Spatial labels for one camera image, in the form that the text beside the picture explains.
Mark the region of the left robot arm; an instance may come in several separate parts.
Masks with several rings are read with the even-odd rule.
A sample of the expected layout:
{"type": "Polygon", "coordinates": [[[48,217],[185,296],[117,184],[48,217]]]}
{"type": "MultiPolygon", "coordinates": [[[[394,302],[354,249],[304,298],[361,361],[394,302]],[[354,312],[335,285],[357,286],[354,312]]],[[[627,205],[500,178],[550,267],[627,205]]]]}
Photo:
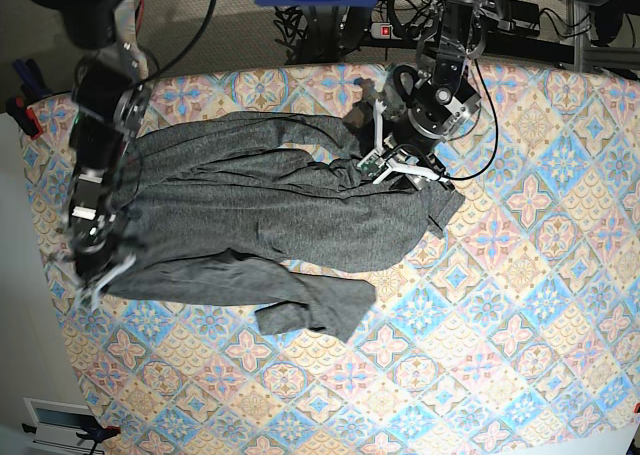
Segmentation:
{"type": "MultiPolygon", "coordinates": [[[[420,29],[403,25],[396,0],[386,0],[394,35],[416,44],[414,65],[399,65],[391,73],[391,87],[403,112],[384,94],[371,101],[374,141],[358,168],[373,183],[393,174],[407,177],[416,187],[428,181],[451,184],[453,177],[431,156],[433,148],[451,141],[467,120],[478,114],[481,98],[468,82],[468,67],[476,65],[491,35],[507,41],[526,41],[517,25],[512,0],[428,0],[420,29]]],[[[610,0],[569,0],[599,6],[610,0]]]]}

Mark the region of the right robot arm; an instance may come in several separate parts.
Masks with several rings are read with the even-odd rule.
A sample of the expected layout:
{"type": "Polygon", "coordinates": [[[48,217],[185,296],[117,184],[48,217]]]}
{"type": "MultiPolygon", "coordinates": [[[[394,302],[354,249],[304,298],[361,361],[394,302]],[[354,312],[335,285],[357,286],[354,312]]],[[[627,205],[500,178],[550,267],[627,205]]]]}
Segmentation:
{"type": "Polygon", "coordinates": [[[152,83],[164,68],[145,74],[135,43],[118,31],[116,12],[126,0],[30,0],[55,10],[71,42],[85,50],[74,72],[78,107],[70,135],[76,162],[67,197],[66,231],[79,279],[74,304],[99,306],[101,291],[130,269],[136,256],[121,254],[123,206],[112,192],[127,147],[142,125],[152,83]]]}

